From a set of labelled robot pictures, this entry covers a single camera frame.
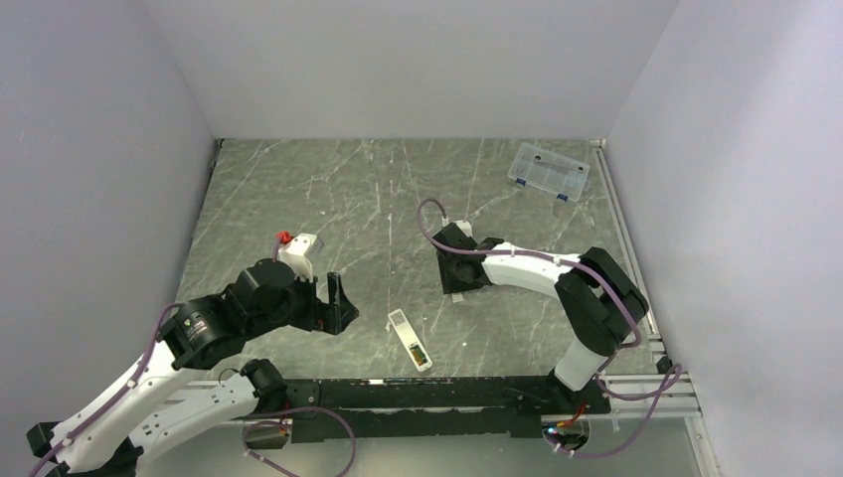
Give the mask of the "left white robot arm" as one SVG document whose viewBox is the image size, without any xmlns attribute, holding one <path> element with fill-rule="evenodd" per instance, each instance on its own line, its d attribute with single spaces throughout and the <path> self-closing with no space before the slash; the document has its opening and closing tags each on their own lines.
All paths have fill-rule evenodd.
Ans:
<svg viewBox="0 0 843 477">
<path fill-rule="evenodd" d="M 239 354 L 246 343 L 278 328 L 330 335 L 359 315 L 341 277 L 327 276 L 329 298 L 316 281 L 292 266 L 264 258 L 244 269 L 223 291 L 167 306 L 145 350 L 104 392 L 63 421 L 40 422 L 27 433 L 52 476 L 133 476 L 174 446 L 226 420 L 305 410 L 269 359 L 253 359 L 227 380 L 178 404 L 173 394 Z"/>
</svg>

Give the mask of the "white remote control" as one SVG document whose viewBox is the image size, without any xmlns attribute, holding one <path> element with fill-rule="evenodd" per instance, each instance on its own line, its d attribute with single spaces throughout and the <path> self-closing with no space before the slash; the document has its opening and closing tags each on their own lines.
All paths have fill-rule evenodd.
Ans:
<svg viewBox="0 0 843 477">
<path fill-rule="evenodd" d="M 395 330 L 397 336 L 399 337 L 402 345 L 407 351 L 416 369 L 420 373 L 428 371 L 432 367 L 432 359 L 428 354 L 426 348 L 424 347 L 422 341 L 420 340 L 418 334 L 416 333 L 415 329 L 413 328 L 412 324 L 410 323 L 405 312 L 402 309 L 391 311 L 388 314 L 388 320 L 392 328 Z M 427 357 L 427 363 L 424 366 L 419 367 L 414 361 L 410 352 L 410 346 L 412 345 L 419 345 L 424 349 L 424 352 L 426 353 Z"/>
</svg>

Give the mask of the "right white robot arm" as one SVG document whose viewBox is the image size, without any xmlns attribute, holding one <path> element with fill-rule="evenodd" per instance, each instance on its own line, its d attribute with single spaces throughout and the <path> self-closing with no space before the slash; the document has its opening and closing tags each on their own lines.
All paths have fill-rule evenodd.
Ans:
<svg viewBox="0 0 843 477">
<path fill-rule="evenodd" d="M 548 399 L 571 412 L 587 396 L 586 385 L 638 331 L 649 303 L 603 248 L 554 254 L 518 247 L 500 238 L 476 241 L 456 223 L 432 236 L 445 294 L 488 286 L 524 288 L 557 298 L 575 339 L 557 362 Z"/>
</svg>

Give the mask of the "gold green AAA battery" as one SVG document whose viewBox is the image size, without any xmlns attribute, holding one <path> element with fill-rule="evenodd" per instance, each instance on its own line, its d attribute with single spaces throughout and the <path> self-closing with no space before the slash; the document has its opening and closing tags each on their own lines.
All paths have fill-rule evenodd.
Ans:
<svg viewBox="0 0 843 477">
<path fill-rule="evenodd" d="M 412 345 L 410 346 L 411 355 L 419 367 L 424 366 L 427 363 L 426 353 L 424 349 L 419 345 Z"/>
</svg>

